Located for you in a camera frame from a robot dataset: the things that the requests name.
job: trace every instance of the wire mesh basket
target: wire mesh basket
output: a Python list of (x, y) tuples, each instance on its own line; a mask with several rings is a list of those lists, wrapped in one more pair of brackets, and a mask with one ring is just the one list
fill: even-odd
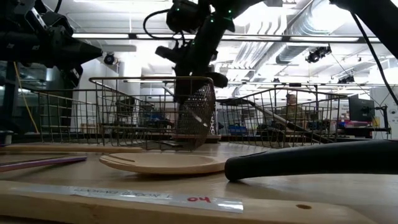
[[(184, 78), (188, 89), (201, 83), (201, 88), (186, 95), (174, 95), (166, 87), (175, 85), (179, 79), (175, 77), (147, 78), (166, 80), (159, 95), (128, 95), (119, 90), (129, 87), (131, 80), (139, 85), (141, 79), (98, 77), (90, 79), (94, 89), (37, 92), (42, 142), (192, 151), (209, 134), (216, 134), (211, 79)], [(176, 98), (184, 100), (177, 103)]]
[[(277, 92), (285, 93), (286, 99), (277, 101)], [(315, 99), (297, 100), (304, 95), (315, 95)], [(336, 142), (340, 101), (346, 97), (272, 88), (217, 102), (221, 105), (221, 124), (229, 142), (284, 148)]]

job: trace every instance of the computer monitor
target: computer monitor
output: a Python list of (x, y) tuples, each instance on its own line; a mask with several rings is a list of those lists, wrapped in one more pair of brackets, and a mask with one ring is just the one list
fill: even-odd
[(348, 98), (349, 119), (351, 121), (372, 121), (374, 117), (374, 101), (359, 98)]

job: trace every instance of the person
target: person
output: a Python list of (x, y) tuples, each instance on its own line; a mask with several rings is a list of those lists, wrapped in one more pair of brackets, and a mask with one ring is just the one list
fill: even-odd
[(298, 126), (304, 127), (305, 112), (297, 106), (297, 98), (294, 94), (288, 93), (286, 95), (287, 106), (283, 107), (280, 111), (280, 116), (287, 121), (293, 122)]

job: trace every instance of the masking tape label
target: masking tape label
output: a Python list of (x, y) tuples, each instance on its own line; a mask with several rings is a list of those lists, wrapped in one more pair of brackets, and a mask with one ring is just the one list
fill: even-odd
[(20, 192), (37, 192), (61, 195), (78, 195), (84, 197), (123, 200), (129, 202), (154, 203), (177, 207), (199, 208), (221, 212), (243, 213), (241, 200), (180, 194), (162, 194), (138, 190), (99, 189), (91, 187), (72, 187), (57, 185), (35, 185), (16, 187), (11, 190)]

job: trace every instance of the wooden table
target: wooden table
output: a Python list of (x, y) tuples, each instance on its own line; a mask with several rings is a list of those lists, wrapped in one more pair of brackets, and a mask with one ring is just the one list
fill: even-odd
[[(263, 147), (223, 143), (202, 146), (194, 154), (233, 157), (265, 150), (267, 149)], [(4, 172), (0, 174), (0, 180), (214, 197), (323, 202), (350, 207), (378, 223), (397, 223), (398, 220), (398, 176), (396, 175), (302, 175), (263, 177), (247, 179), (241, 183), (229, 183), (222, 173), (196, 177), (145, 177), (102, 165), (98, 162), (101, 154), (87, 155), (86, 162), (67, 166)], [(0, 160), (12, 162), (46, 156), (53, 157), (54, 154), (0, 155)], [(32, 223), (32, 221), (0, 217), (0, 223)]]

